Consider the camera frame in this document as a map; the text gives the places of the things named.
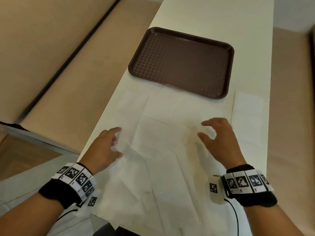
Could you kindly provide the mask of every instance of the tabletop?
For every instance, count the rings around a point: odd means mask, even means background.
[[[229,121],[232,118],[236,92],[259,96],[263,99],[261,145],[251,150],[246,160],[266,173],[269,97],[271,76],[271,53],[273,34],[273,0],[164,0],[150,27],[162,27],[230,44],[234,50],[229,92],[221,100],[205,100],[185,93],[189,99],[200,104],[210,104]],[[83,156],[99,133],[110,126],[117,104],[126,91],[152,94],[157,86],[147,81],[135,79],[125,71],[112,98],[88,139]],[[225,209],[221,215],[204,212],[205,218],[221,221],[222,217],[234,214]],[[240,225],[245,225],[244,234],[250,234],[244,212],[240,213]],[[211,229],[221,235],[230,235],[228,223],[218,223]],[[126,227],[140,235],[154,235],[148,229]]]

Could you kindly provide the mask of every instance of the tray rim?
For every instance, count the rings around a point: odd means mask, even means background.
[[[220,45],[226,46],[227,47],[226,49],[228,51],[230,51],[230,52],[229,52],[229,59],[228,59],[228,63],[227,63],[227,71],[226,71],[226,77],[225,77],[226,81],[224,83],[226,85],[225,91],[223,91],[223,93],[220,96],[216,97],[216,98],[210,98],[209,96],[202,95],[202,94],[195,93],[195,92],[191,92],[191,91],[189,91],[187,89],[184,89],[184,88],[172,86],[172,85],[170,85],[168,83],[164,83],[164,82],[161,82],[161,81],[153,81],[153,80],[148,80],[148,79],[143,79],[143,78],[137,77],[135,72],[132,70],[132,68],[135,65],[135,61],[136,61],[137,57],[140,55],[140,52],[141,52],[143,44],[145,43],[145,41],[148,39],[148,37],[151,34],[158,32],[156,30],[170,31],[170,32],[173,32],[175,34],[185,35],[185,36],[190,37],[190,38],[196,38],[196,39],[204,40],[204,41],[211,41],[211,42],[219,43]],[[174,31],[174,30],[170,30],[170,29],[165,29],[165,28],[162,28],[162,27],[151,27],[145,32],[145,34],[144,34],[144,36],[143,36],[143,38],[142,38],[142,40],[141,40],[137,50],[135,51],[135,53],[134,53],[134,55],[133,55],[129,65],[128,65],[128,71],[129,71],[129,73],[132,76],[134,76],[135,78],[138,78],[138,79],[143,79],[143,80],[151,81],[151,82],[154,82],[154,83],[159,83],[159,84],[162,84],[162,85],[170,86],[170,87],[173,87],[175,89],[180,89],[180,90],[183,90],[183,91],[187,91],[187,92],[190,92],[190,93],[193,93],[193,94],[196,94],[196,95],[199,95],[199,96],[203,96],[203,97],[206,97],[206,98],[209,98],[209,99],[223,99],[223,98],[226,97],[226,95],[228,94],[228,91],[229,91],[230,78],[231,78],[231,72],[232,72],[232,65],[233,65],[233,59],[234,59],[234,53],[235,53],[235,51],[234,51],[233,46],[231,46],[229,43],[226,43],[226,42],[222,42],[222,41],[218,41],[218,40],[214,40],[214,39],[208,39],[208,38],[204,38],[204,37],[200,37],[200,36],[196,36],[196,35],[191,35],[191,34],[179,32],[179,31]]]

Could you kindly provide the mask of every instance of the cable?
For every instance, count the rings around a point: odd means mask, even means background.
[[[76,209],[76,210],[70,210],[70,211],[68,211],[67,213],[61,215],[61,216],[56,220],[56,222],[57,222],[58,220],[60,220],[63,216],[69,214],[70,212],[74,212],[74,211],[78,211],[78,210]]]
[[[228,201],[227,199],[224,199],[224,201],[228,202],[228,203],[232,206],[232,208],[233,208],[233,210],[234,210],[234,213],[235,213],[235,216],[236,216],[236,222],[237,222],[237,236],[238,236],[238,235],[239,235],[239,227],[238,227],[238,217],[237,217],[237,213],[236,213],[236,211],[235,211],[235,209],[234,209],[234,207],[233,207],[233,205],[232,205],[232,203],[231,203],[230,201]]]

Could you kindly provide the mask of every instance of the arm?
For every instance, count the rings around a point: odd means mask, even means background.
[[[115,134],[120,130],[121,128],[116,127],[109,131],[102,131],[80,160],[93,175],[123,156],[121,152],[111,151],[111,146],[117,140]],[[47,235],[64,210],[57,200],[46,199],[36,193],[0,217],[1,235]]]
[[[215,139],[210,139],[202,132],[198,136],[213,157],[227,170],[246,164],[232,127],[225,118],[213,118],[201,124],[215,130]],[[278,205],[270,208],[250,206],[244,207],[244,210],[254,236],[303,235]]]

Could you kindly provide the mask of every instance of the tray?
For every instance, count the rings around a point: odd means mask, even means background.
[[[131,75],[212,99],[227,95],[231,45],[160,27],[145,33],[128,71]]]

